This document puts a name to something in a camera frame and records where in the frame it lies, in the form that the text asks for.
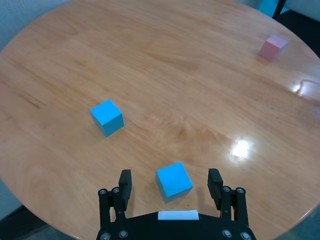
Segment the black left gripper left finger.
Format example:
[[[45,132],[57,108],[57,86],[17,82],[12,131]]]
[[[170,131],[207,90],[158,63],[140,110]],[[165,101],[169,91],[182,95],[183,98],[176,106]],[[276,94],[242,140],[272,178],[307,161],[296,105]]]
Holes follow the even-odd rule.
[[[118,186],[108,191],[102,188],[98,191],[100,223],[111,223],[110,208],[115,211],[115,221],[126,219],[128,201],[132,191],[132,174],[130,169],[122,170]]]

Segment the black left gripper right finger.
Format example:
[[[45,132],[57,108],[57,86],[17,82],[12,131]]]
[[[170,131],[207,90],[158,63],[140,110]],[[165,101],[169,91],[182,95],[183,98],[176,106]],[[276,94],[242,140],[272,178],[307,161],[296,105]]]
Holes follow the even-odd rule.
[[[220,218],[235,222],[248,222],[246,190],[242,187],[231,189],[224,185],[220,172],[216,168],[208,170],[207,186],[215,206],[220,211]]]

